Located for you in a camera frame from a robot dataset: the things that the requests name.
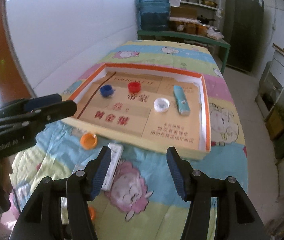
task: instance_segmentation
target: tiled floor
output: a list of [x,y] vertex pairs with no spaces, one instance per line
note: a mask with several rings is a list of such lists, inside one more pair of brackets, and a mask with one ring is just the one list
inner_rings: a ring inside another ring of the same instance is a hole
[[264,224],[282,214],[284,203],[277,203],[278,179],[272,141],[254,99],[258,80],[226,68],[229,87],[242,124],[248,161],[248,196]]

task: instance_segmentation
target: cardboard box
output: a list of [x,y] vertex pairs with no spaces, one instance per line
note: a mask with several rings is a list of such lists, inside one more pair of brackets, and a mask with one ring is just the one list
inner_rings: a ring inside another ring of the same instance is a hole
[[171,7],[171,17],[197,19],[197,10],[189,7]]
[[275,109],[266,122],[266,128],[269,131],[269,137],[271,140],[277,139],[284,132],[284,122]]
[[[142,84],[139,94],[128,93],[127,84],[132,81]],[[210,113],[202,74],[163,66],[104,63],[90,68],[77,82],[81,85],[68,99],[77,103],[78,110],[63,122],[160,153],[174,146],[181,157],[203,159],[210,152]],[[99,88],[103,84],[115,89],[112,97],[102,98]],[[174,106],[175,84],[183,87],[192,105],[190,116],[179,115]],[[171,101],[167,112],[155,112],[157,97]]]

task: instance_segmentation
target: white wall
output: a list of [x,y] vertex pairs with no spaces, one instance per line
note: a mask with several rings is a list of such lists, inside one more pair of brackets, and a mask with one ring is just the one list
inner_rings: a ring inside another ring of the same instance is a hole
[[[216,0],[221,8],[225,9],[225,0]],[[265,65],[272,60],[274,49],[272,44],[275,43],[284,48],[284,1],[283,0],[263,0],[264,1],[264,18],[262,27],[261,44],[259,53],[252,71],[253,76],[261,78]],[[223,30],[223,20],[219,28]]]
[[134,0],[6,0],[8,30],[37,96],[61,93],[137,39]]

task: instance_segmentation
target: gray refrigerator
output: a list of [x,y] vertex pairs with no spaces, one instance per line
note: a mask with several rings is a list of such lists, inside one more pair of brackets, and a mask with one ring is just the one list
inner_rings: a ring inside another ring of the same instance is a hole
[[264,14],[263,0],[226,0],[224,40],[231,44],[227,65],[250,72],[257,56]]

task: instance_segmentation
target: orange wall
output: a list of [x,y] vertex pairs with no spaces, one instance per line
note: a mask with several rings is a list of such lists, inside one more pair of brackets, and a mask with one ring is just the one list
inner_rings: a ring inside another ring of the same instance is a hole
[[3,28],[4,0],[0,0],[0,103],[19,98],[30,98],[12,59]]

